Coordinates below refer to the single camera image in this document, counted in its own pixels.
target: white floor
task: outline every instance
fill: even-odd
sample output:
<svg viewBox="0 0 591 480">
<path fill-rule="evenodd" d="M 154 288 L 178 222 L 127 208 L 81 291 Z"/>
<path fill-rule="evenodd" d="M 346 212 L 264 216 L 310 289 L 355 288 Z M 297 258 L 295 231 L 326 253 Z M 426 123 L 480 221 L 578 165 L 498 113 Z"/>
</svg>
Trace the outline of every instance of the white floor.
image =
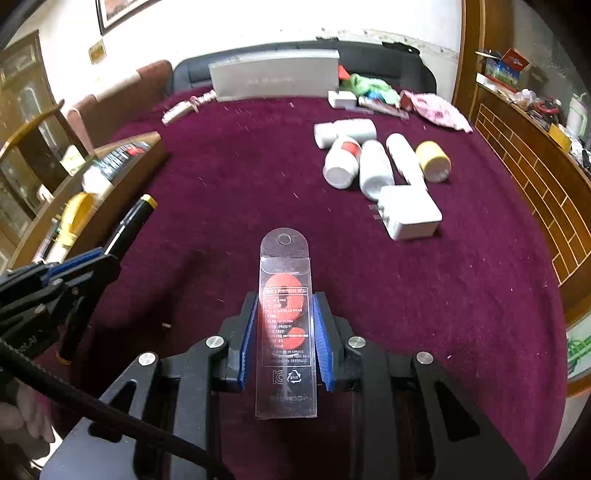
<svg viewBox="0 0 591 480">
<path fill-rule="evenodd" d="M 558 432 L 558 438 L 556 439 L 554 450 L 552 450 L 552 455 L 550 455 L 548 461 L 552 460 L 552 457 L 556 455 L 558 449 L 562 447 L 562 444 L 569 436 L 570 431 L 574 427 L 574 424 L 577 423 L 579 415 L 581 415 L 581 411 L 583 410 L 585 403 L 587 403 L 589 393 L 590 392 L 581 393 L 576 397 L 566 399 L 566 405 L 564 406 L 564 415 L 562 417 L 562 425 L 560 426 L 560 431 Z"/>
</svg>

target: yellow box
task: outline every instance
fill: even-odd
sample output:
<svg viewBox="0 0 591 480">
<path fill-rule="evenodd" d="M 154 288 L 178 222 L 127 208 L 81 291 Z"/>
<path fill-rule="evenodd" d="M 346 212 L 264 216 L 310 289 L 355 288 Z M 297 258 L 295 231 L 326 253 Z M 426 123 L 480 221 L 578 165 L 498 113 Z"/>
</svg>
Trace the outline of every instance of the yellow box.
<svg viewBox="0 0 591 480">
<path fill-rule="evenodd" d="M 560 146 L 560 148 L 562 148 L 562 150 L 565 153 L 570 152 L 570 144 L 572 143 L 570 138 L 567 137 L 560 128 L 558 128 L 556 125 L 552 124 L 550 125 L 550 131 L 548 132 L 548 135 L 550 136 L 550 138 L 552 140 L 554 140 L 556 143 L 558 143 L 558 145 Z"/>
</svg>

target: pink cloth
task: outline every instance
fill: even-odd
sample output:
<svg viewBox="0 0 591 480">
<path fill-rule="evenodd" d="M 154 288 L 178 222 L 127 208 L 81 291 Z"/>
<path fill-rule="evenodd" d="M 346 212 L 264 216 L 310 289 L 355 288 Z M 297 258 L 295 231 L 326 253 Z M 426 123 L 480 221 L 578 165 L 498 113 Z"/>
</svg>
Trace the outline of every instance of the pink cloth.
<svg viewBox="0 0 591 480">
<path fill-rule="evenodd" d="M 419 115 L 440 127 L 472 132 L 472 127 L 456 107 L 434 93 L 411 93 L 402 91 L 400 105 L 407 112 L 415 110 Z"/>
</svg>

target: green cloth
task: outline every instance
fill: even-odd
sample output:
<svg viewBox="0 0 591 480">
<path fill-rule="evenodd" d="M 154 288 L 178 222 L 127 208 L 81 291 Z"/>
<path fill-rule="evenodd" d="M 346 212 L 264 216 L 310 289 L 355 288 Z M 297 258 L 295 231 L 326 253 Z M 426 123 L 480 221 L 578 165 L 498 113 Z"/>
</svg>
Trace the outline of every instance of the green cloth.
<svg viewBox="0 0 591 480">
<path fill-rule="evenodd" d="M 363 77 L 358 73 L 352 73 L 349 80 L 342 80 L 340 89 L 353 92 L 356 97 L 363 96 L 372 90 L 381 92 L 387 104 L 400 105 L 400 95 L 385 81 Z"/>
</svg>

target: finger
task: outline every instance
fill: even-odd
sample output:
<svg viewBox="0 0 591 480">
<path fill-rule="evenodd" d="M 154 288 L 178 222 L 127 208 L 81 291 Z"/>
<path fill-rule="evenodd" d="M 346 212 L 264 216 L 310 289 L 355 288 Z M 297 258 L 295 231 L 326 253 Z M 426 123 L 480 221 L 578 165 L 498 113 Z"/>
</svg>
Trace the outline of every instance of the finger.
<svg viewBox="0 0 591 480">
<path fill-rule="evenodd" d="M 24 423 L 18 408 L 8 403 L 0 403 L 0 432 L 18 430 Z"/>
<path fill-rule="evenodd" d="M 45 414 L 43 413 L 43 409 L 37 405 L 35 408 L 35 416 L 33 417 L 33 421 L 27 422 L 27 430 L 34 439 L 38 439 L 41 436 L 41 428 L 43 427 L 44 416 Z"/>
<path fill-rule="evenodd" d="M 41 436 L 47 443 L 53 443 L 56 441 L 55 435 L 53 435 L 53 429 L 47 416 L 43 417 L 43 428 L 41 429 Z"/>
<path fill-rule="evenodd" d="M 28 385 L 21 384 L 17 391 L 17 407 L 25 422 L 33 421 L 35 417 L 35 391 Z"/>
</svg>

